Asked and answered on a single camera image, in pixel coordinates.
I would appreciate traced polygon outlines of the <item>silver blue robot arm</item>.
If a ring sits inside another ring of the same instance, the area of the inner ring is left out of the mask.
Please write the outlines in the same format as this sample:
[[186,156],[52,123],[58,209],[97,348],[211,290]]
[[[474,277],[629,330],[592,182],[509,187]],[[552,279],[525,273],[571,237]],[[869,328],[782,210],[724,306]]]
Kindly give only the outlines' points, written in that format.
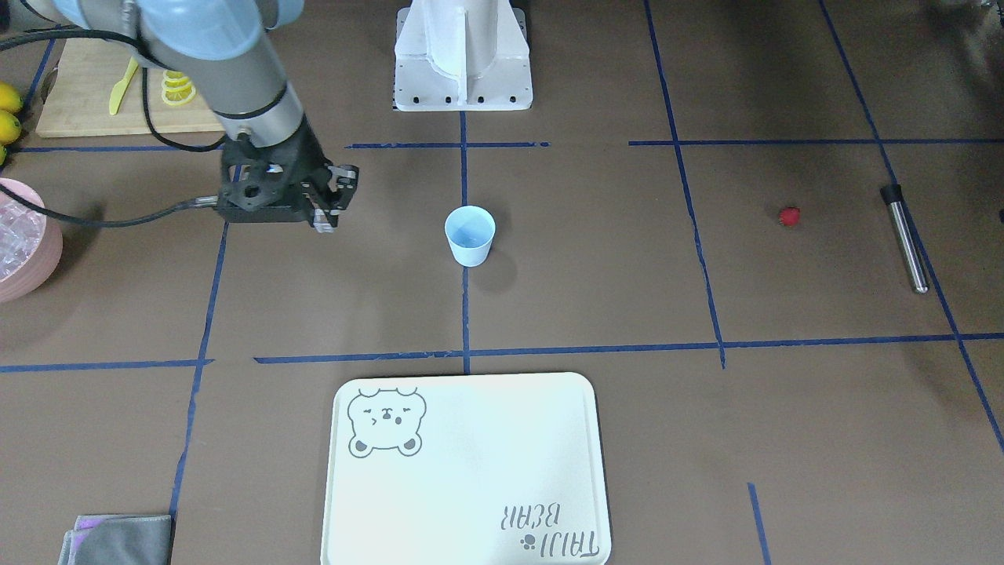
[[144,67],[178,71],[223,126],[221,186],[118,228],[211,208],[231,223],[306,222],[333,232],[358,186],[334,165],[267,36],[301,1],[4,1],[2,48],[62,38],[126,44]]

